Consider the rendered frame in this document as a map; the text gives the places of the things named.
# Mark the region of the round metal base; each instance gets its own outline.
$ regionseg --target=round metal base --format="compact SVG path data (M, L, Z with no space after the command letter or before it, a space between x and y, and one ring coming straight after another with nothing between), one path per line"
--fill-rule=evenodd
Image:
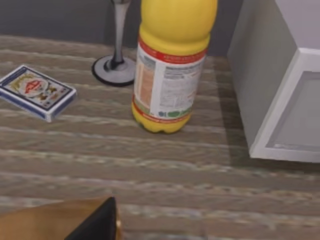
M130 58L124 57L124 63L116 69L108 69L108 62L113 58L112 55L104 56L92 65L92 74L97 80L106 85L115 87L125 87L134 83L136 74L136 64Z

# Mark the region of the wooden surface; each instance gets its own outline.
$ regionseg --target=wooden surface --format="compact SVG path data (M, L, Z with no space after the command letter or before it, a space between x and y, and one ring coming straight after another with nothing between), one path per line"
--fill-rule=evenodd
M62 240L106 199L67 201L3 215L0 240Z
M112 52L0 36L0 76L26 64L79 93L50 124L0 100L0 214L113 195L125 240L319 240L320 164L248 157L225 58L206 59L190 122L166 135L133 120L133 86L92 76Z

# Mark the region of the plastic bottle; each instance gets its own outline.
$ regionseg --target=plastic bottle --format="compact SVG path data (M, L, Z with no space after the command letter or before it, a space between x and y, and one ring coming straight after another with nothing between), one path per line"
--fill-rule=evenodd
M190 119L218 0L142 0L132 113L150 132Z

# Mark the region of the white cabinet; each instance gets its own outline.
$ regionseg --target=white cabinet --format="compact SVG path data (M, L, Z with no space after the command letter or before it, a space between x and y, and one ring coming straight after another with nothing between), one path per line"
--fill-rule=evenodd
M244 0L228 59L250 156L320 163L320 1Z

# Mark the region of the gray background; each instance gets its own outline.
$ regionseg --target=gray background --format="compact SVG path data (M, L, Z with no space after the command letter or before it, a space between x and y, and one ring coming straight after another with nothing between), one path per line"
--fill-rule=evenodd
M225 56L243 0L220 0L209 54ZM135 47L141 0L132 0L124 45ZM0 34L85 43L114 42L114 18L109 0L1 0Z

